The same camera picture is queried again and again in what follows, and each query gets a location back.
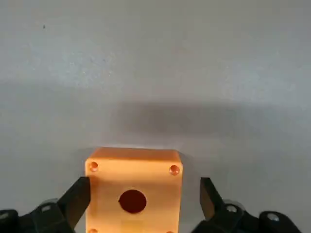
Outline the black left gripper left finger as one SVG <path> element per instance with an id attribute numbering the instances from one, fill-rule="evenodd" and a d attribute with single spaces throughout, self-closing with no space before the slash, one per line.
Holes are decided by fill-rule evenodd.
<path id="1" fill-rule="evenodd" d="M 15 209 L 0 211 L 2 233 L 73 233 L 91 200 L 90 178 L 80 177 L 56 201 L 40 204 L 20 216 Z"/>

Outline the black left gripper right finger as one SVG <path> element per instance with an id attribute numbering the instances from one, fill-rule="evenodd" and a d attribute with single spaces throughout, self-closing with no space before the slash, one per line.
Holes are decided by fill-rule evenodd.
<path id="1" fill-rule="evenodd" d="M 233 203 L 226 203 L 208 177 L 200 179 L 200 204 L 205 219 L 193 233 L 300 233 L 285 214 L 263 211 L 258 217 Z"/>

